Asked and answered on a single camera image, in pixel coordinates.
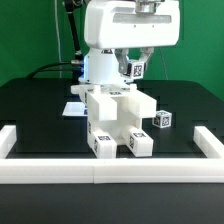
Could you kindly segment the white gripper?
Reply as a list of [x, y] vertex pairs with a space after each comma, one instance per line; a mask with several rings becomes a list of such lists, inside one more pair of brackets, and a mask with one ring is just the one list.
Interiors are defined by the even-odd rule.
[[121, 48], [141, 48], [140, 62], [145, 72], [153, 47], [175, 45], [179, 28], [178, 0], [158, 2], [152, 13], [138, 12], [136, 1], [91, 0], [86, 9], [84, 39], [91, 48], [116, 49], [119, 73], [129, 76], [129, 50]]

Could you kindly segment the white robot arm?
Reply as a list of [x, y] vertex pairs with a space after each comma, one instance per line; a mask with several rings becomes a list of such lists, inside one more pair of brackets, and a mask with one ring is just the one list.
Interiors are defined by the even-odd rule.
[[154, 49], [177, 43], [178, 0], [91, 0], [86, 9], [82, 83], [121, 84], [141, 79]]

